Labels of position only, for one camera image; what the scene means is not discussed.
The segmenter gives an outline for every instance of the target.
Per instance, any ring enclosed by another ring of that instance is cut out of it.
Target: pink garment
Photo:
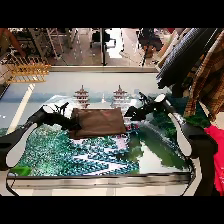
[[[215,186],[220,195],[224,196],[224,130],[211,125],[205,128],[205,132],[218,143],[218,152],[214,156]]]

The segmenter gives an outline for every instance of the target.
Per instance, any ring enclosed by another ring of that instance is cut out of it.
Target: pagoda
[[[79,91],[75,92],[74,97],[82,105],[83,109],[86,109],[89,106],[89,92],[85,91],[82,85],[82,88]]]
[[[129,107],[129,99],[127,96],[127,92],[122,90],[120,85],[118,90],[114,92],[111,107],[112,108],[120,107],[122,114],[124,114]]]

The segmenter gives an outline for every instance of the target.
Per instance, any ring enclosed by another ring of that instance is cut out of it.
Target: person
[[[20,53],[21,57],[26,56],[26,53],[22,50],[18,40],[8,28],[0,28],[0,56],[7,52],[10,45]]]

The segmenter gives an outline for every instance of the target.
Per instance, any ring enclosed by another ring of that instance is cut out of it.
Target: printed landscape image
[[[172,99],[177,112],[183,114],[187,99]],[[116,108],[125,114],[130,105],[141,106],[138,91],[128,94],[121,86],[113,93],[89,96],[83,86],[73,96],[53,96],[44,104],[60,106],[69,102],[66,116],[74,107]],[[187,118],[203,128],[209,121],[200,105],[195,116]],[[29,136],[26,150],[14,168],[20,176],[80,176],[170,173],[189,171],[176,141],[176,129],[163,112],[147,115],[146,121],[124,119],[125,135],[72,140],[60,126],[42,125]],[[4,135],[7,129],[0,129]]]

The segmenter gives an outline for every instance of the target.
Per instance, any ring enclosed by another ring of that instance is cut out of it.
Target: person's leg
[[[5,36],[7,36],[10,39],[12,46],[20,53],[20,55],[22,57],[25,57],[26,53],[20,47],[20,44],[18,40],[16,39],[16,37],[8,29],[5,29],[3,33]]]

